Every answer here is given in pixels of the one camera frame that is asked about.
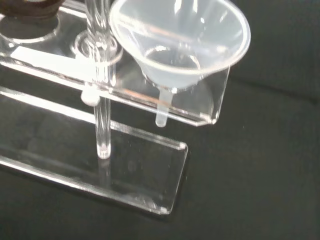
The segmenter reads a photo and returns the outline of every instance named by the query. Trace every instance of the black background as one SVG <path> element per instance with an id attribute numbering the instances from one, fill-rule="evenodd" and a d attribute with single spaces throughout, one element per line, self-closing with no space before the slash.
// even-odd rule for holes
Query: black background
<path id="1" fill-rule="evenodd" d="M 159 129 L 153 114 L 112 104 L 113 120 L 188 143 L 172 215 L 157 218 L 1 167 L 1 240 L 320 239 L 320 4 L 234 2 L 252 43 L 231 70 L 216 125 L 169 120 Z M 0 85 L 90 111 L 76 90 L 4 67 Z"/>

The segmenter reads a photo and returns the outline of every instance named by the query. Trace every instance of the hole in acrylic shelf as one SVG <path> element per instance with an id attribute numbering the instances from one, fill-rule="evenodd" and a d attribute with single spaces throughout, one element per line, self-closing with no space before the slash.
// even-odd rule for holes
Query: hole in acrylic shelf
<path id="1" fill-rule="evenodd" d="M 0 16 L 0 36 L 15 44 L 34 44 L 46 41 L 56 36 L 59 28 L 58 16 L 37 22 Z"/>

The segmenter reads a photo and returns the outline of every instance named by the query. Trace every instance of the white knob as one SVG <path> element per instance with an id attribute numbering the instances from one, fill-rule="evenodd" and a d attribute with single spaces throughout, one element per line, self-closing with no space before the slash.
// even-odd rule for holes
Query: white knob
<path id="1" fill-rule="evenodd" d="M 81 93 L 81 100 L 84 104 L 95 107 L 100 103 L 100 96 L 96 89 L 90 87 Z"/>

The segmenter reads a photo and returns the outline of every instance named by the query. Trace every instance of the funnel rim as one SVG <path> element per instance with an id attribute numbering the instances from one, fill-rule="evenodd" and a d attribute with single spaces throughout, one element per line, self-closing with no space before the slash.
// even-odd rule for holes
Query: funnel rim
<path id="1" fill-rule="evenodd" d="M 237 18 L 239 23 L 242 26 L 243 31 L 243 38 L 239 49 L 232 55 L 232 57 L 228 58 L 227 60 L 223 61 L 220 64 L 214 64 L 212 66 L 201 68 L 201 69 L 190 69 L 190 68 L 183 68 L 183 67 L 175 67 L 169 66 L 163 63 L 159 63 L 157 61 L 151 60 L 145 57 L 139 50 L 136 50 L 130 47 L 129 42 L 121 37 L 118 31 L 118 25 L 116 24 L 117 14 L 119 14 L 119 10 L 121 7 L 126 3 L 127 0 L 116 0 L 111 9 L 109 15 L 109 24 L 112 30 L 113 35 L 118 40 L 118 42 L 122 45 L 122 47 L 140 62 L 151 66 L 153 68 L 157 68 L 162 71 L 175 73 L 175 74 L 183 74 L 183 75 L 199 75 L 199 76 L 207 76 L 213 73 L 221 72 L 225 69 L 228 69 L 238 63 L 247 53 L 250 43 L 251 43 L 251 30 L 250 25 L 246 16 L 243 12 L 231 1 L 229 0 L 216 0 L 217 2 L 225 5 L 227 9 L 229 9 Z"/>

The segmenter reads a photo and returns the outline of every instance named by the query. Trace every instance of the acrylic base plate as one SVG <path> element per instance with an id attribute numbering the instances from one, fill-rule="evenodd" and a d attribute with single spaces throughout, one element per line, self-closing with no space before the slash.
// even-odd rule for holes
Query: acrylic base plate
<path id="1" fill-rule="evenodd" d="M 185 143 L 111 123 L 111 157 L 97 158 L 94 116 L 0 87 L 0 164 L 143 210 L 172 211 Z"/>

